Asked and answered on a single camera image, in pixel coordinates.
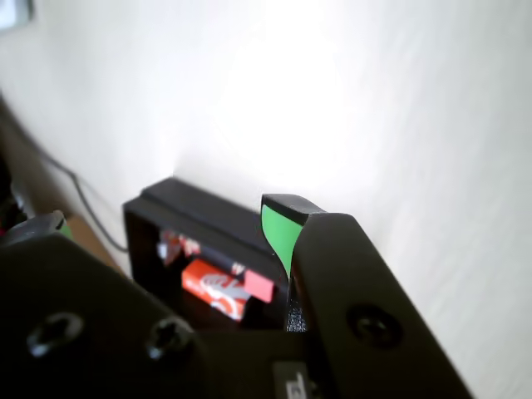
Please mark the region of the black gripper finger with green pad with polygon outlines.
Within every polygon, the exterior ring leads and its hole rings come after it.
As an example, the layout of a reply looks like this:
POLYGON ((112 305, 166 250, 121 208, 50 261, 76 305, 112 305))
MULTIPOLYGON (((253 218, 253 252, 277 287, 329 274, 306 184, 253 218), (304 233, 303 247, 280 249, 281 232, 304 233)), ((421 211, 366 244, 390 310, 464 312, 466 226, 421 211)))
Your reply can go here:
POLYGON ((54 212, 1 237, 2 397, 214 397, 185 321, 65 228, 54 212))
POLYGON ((466 385, 349 214, 264 195, 264 237, 291 278, 328 398, 467 398, 466 385))

